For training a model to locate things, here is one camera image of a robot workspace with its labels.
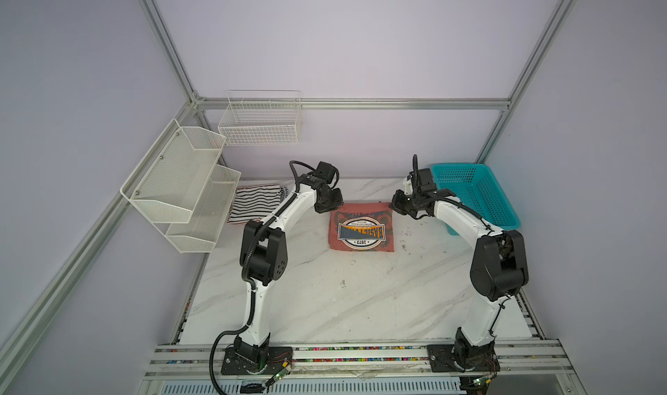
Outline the dusty red tank top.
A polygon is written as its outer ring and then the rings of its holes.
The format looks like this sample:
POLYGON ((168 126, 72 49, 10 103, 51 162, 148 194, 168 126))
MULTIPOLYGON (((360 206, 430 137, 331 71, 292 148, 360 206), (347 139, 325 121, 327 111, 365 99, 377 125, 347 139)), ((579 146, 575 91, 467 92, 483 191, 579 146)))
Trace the dusty red tank top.
POLYGON ((345 204, 329 219, 328 244, 342 252, 394 252, 394 212, 388 202, 345 204))

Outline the black white striped tank top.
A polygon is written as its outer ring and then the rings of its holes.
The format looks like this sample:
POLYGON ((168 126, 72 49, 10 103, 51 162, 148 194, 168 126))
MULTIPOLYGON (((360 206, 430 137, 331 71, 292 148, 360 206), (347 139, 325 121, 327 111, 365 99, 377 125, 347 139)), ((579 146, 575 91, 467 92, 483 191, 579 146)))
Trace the black white striped tank top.
POLYGON ((274 212, 287 198, 288 189, 278 184, 236 188, 227 223, 260 221, 274 212))

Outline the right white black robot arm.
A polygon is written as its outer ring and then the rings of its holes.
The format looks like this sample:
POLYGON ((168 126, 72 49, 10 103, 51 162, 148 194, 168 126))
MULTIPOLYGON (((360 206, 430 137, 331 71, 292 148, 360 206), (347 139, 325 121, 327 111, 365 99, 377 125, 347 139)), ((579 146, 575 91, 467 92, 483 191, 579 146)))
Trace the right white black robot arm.
POLYGON ((418 221, 433 217, 444 222, 472 248, 469 280, 478 293, 453 344, 454 366, 469 371, 494 355, 497 326, 503 312, 529 280, 526 246, 517 230, 500 228, 464 204, 449 189, 438 188, 432 171, 413 169, 390 207, 418 221))

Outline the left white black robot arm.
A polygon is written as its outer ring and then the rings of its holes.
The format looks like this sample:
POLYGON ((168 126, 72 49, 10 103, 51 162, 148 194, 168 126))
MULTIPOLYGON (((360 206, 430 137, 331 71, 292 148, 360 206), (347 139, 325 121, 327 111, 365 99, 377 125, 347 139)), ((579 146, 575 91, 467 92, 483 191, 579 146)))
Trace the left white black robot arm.
POLYGON ((260 221, 250 221, 241 241, 241 279, 247 285, 246 321, 234 338, 234 353, 260 370, 269 361, 269 320, 267 311, 272 286, 288 265, 287 233, 309 210, 317 214, 333 212, 343 204, 337 184, 340 172, 330 163, 311 167, 291 161, 295 181, 287 197, 260 221))

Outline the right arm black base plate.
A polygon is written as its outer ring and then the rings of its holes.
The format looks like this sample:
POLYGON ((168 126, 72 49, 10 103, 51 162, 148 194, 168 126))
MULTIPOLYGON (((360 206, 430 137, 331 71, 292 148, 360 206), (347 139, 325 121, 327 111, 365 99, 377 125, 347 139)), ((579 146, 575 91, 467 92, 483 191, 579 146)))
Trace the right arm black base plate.
POLYGON ((429 345, 427 357, 433 372, 498 372, 494 344, 484 346, 429 345))

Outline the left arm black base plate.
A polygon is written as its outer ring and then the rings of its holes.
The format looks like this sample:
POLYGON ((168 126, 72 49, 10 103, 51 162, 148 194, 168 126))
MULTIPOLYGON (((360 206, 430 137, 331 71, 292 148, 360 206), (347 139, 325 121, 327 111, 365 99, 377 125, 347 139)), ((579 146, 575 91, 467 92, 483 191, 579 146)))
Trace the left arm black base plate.
POLYGON ((270 346, 253 360, 229 348, 218 372, 223 376, 274 375, 284 369, 286 363, 292 364, 293 356, 294 349, 290 346, 270 346))

